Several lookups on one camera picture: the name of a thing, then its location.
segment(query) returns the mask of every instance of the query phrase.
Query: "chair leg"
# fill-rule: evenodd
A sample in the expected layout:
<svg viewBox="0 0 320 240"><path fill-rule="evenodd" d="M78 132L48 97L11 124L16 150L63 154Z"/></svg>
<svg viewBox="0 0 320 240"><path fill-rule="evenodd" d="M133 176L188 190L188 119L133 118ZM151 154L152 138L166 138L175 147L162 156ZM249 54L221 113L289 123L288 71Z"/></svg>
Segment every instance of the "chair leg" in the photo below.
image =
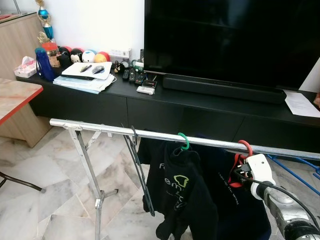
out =
<svg viewBox="0 0 320 240"><path fill-rule="evenodd" d="M3 179L2 182L0 182L0 188L5 184L6 181L7 179Z"/></svg>
<svg viewBox="0 0 320 240"><path fill-rule="evenodd" d="M9 181L15 182L17 184L22 184L22 185L28 186L30 188L38 190L39 192L41 192L43 190L41 187L38 187L30 182L19 180L17 178L8 176L2 172L0 172L0 177L4 178L4 180L0 183L0 187L6 182L6 180L9 180Z"/></svg>

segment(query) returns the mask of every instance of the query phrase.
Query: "stack of papers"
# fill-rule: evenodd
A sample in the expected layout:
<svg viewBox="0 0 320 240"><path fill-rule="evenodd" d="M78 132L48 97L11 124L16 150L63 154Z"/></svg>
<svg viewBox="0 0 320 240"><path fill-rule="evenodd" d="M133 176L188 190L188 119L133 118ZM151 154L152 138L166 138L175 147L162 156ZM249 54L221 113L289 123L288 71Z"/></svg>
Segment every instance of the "stack of papers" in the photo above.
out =
<svg viewBox="0 0 320 240"><path fill-rule="evenodd" d="M101 91L105 90L106 87L108 87L114 79L115 77L112 74L109 74L105 80L98 78L95 78L93 80L83 80L65 76L58 76L53 81L53 84L85 91L88 93L99 94Z"/></svg>
<svg viewBox="0 0 320 240"><path fill-rule="evenodd" d="M284 91L286 94L285 102L292 114L320 118L320 111L301 93Z"/></svg>
<svg viewBox="0 0 320 240"><path fill-rule="evenodd" d="M81 69L85 66L92 65L87 71L81 72ZM75 62L73 65L68 67L62 72L63 75L68 76L58 76L53 84L60 85L63 87L76 89L80 91L85 91L88 93L99 94L101 91L105 90L115 79L115 77L110 74L111 62L101 62L101 63L84 63ZM104 71L93 74L92 70L97 66L103 66ZM72 76L81 77L92 77L93 80L84 80L79 78L73 78Z"/></svg>

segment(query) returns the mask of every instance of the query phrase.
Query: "small figurine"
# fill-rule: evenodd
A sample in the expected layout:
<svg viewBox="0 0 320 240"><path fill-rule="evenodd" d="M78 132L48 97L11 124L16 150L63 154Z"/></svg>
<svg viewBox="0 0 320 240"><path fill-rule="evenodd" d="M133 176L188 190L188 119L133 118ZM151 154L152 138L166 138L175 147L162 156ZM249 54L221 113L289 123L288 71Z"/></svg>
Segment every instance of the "small figurine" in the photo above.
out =
<svg viewBox="0 0 320 240"><path fill-rule="evenodd" d="M104 62L110 62L110 56L105 51L98 52L97 55L94 57L95 63L104 63Z"/></svg>
<svg viewBox="0 0 320 240"><path fill-rule="evenodd" d="M70 52L70 58L73 63L82 63L82 54L84 51L81 48L74 48Z"/></svg>
<svg viewBox="0 0 320 240"><path fill-rule="evenodd" d="M82 54L82 61L84 63L93 63L95 61L96 52L93 50L86 50Z"/></svg>
<svg viewBox="0 0 320 240"><path fill-rule="evenodd" d="M119 63L117 60L114 62L115 68L114 72L115 73L123 73L125 71L125 66L122 63Z"/></svg>

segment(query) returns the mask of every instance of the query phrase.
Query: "television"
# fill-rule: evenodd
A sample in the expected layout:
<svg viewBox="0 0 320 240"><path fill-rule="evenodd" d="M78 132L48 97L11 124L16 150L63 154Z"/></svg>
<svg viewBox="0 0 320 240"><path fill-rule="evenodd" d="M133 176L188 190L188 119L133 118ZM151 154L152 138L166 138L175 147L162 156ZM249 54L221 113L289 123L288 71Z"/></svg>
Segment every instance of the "television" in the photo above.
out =
<svg viewBox="0 0 320 240"><path fill-rule="evenodd" d="M298 90L320 57L320 0L145 0L144 70Z"/></svg>

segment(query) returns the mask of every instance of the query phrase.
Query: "small white device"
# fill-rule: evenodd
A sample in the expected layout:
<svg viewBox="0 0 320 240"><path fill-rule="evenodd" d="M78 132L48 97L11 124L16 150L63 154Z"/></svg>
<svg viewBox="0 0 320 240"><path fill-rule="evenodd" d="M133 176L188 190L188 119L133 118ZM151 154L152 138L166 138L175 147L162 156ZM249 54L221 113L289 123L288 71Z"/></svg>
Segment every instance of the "small white device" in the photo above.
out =
<svg viewBox="0 0 320 240"><path fill-rule="evenodd" d="M137 92L153 95L155 93L155 89L151 87L145 87L145 86L138 86Z"/></svg>
<svg viewBox="0 0 320 240"><path fill-rule="evenodd" d="M249 164L251 168L251 174L254 180L260 182L269 181L274 185L276 184L275 180L272 178L272 171L265 155L253 155L248 157L245 161ZM263 200L260 196L257 195L258 185L259 183L252 183L251 193L256 199Z"/></svg>

